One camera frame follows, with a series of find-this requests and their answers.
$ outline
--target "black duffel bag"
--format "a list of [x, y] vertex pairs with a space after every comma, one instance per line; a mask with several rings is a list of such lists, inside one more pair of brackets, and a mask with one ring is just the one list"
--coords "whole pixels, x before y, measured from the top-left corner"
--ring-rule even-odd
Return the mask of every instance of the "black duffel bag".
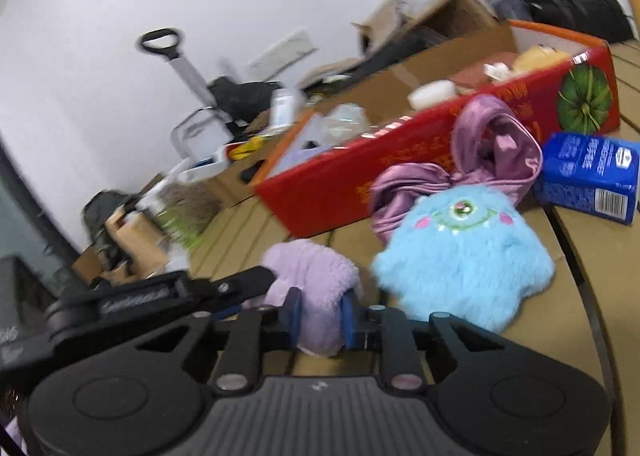
[[535, 22], [560, 26], [606, 40], [609, 44], [634, 38], [617, 0], [524, 0]]

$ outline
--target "blue box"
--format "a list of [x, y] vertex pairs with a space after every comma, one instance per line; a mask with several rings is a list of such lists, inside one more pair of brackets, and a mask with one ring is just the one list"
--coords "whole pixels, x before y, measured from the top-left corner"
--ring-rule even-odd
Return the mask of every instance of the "blue box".
[[630, 225], [638, 206], [637, 150], [605, 136], [559, 132], [542, 148], [544, 164], [534, 184], [552, 203]]

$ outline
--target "red cardboard box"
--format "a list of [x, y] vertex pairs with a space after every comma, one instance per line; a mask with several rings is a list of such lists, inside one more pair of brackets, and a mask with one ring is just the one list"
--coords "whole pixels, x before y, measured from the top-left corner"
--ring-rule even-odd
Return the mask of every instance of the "red cardboard box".
[[[588, 64], [604, 72], [612, 94], [608, 115], [596, 131], [618, 128], [618, 88], [607, 43], [554, 26], [511, 21], [447, 41], [317, 104], [279, 142], [252, 185], [297, 237], [364, 219], [370, 216], [369, 187], [391, 165], [433, 162], [453, 170], [450, 133], [457, 115], [474, 94], [420, 112], [411, 110], [407, 95], [495, 52], [522, 53], [536, 44], [565, 51], [572, 58], [511, 82], [489, 84], [475, 94], [490, 93], [504, 100], [536, 140], [544, 143], [551, 133], [562, 131], [560, 116], [565, 128], [574, 122], [579, 127], [584, 123], [582, 113], [572, 110], [568, 116], [562, 111], [560, 92], [570, 72]], [[306, 143], [305, 133], [341, 103], [357, 103], [376, 127], [296, 165], [295, 153]]]

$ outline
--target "pink cheek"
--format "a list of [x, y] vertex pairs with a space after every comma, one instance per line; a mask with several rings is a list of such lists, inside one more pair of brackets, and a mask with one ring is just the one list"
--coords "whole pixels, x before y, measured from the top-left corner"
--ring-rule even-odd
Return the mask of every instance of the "pink cheek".
[[509, 214], [505, 214], [504, 212], [500, 213], [500, 220], [505, 225], [512, 225], [513, 224], [513, 218]]
[[418, 219], [417, 223], [414, 225], [414, 229], [423, 229], [425, 227], [428, 227], [429, 223], [431, 223], [430, 217], [421, 217], [420, 219]]

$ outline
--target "purple satin cloth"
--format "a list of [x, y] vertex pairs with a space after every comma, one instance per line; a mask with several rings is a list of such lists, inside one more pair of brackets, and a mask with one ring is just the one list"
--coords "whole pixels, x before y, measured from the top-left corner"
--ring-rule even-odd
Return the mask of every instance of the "purple satin cloth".
[[[490, 139], [482, 135], [489, 129]], [[481, 94], [458, 116], [451, 134], [457, 172], [433, 163], [402, 163], [385, 170], [373, 183], [371, 224], [386, 242], [420, 196], [457, 185], [482, 183], [504, 192], [516, 205], [542, 169], [540, 145], [498, 98]]]

